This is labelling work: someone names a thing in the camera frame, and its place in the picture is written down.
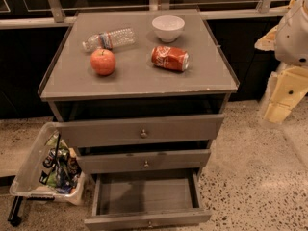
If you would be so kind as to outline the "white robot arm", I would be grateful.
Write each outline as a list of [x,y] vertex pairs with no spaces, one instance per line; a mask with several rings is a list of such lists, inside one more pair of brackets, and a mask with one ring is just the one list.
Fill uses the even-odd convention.
[[273,51],[282,67],[269,77],[263,120],[281,123],[308,92],[308,0],[292,0],[280,22],[254,47]]

